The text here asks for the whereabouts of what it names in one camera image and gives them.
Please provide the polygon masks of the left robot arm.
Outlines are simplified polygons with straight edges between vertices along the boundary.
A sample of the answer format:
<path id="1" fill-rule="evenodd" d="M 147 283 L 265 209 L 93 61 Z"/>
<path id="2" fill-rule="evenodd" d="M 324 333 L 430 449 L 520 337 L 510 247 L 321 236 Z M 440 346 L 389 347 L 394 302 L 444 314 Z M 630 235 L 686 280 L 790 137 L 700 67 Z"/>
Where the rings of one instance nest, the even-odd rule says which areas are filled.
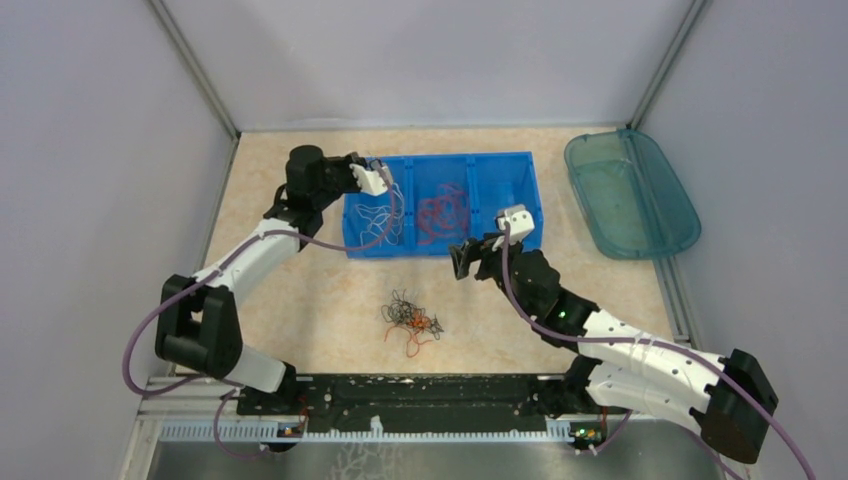
<path id="1" fill-rule="evenodd" d="M 254 230 L 228 254 L 190 275 L 173 275 L 162 287 L 154 351 L 158 358 L 224 383 L 260 392 L 277 414 L 300 399 L 293 365 L 248 346 L 239 307 L 266 277 L 307 245 L 323 212 L 347 194 L 391 195 L 393 179 L 380 160 L 357 153 L 328 157 L 302 145 L 289 153 L 285 181 Z"/>

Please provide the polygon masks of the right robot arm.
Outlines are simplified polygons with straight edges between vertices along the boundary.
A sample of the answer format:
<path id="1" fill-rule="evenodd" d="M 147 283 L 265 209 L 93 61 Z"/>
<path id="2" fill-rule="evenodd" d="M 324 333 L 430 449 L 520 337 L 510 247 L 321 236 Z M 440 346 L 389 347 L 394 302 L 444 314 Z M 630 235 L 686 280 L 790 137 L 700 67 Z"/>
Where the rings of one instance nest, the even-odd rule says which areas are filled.
<path id="1" fill-rule="evenodd" d="M 520 243 L 502 249 L 500 239 L 487 234 L 449 246 L 454 275 L 466 278 L 476 263 L 475 279 L 493 280 L 543 341 L 576 353 L 573 378 L 563 385 L 569 408 L 640 410 L 689 430 L 725 457 L 758 461 L 779 400 L 754 355 L 667 343 L 564 288 L 541 251 Z"/>

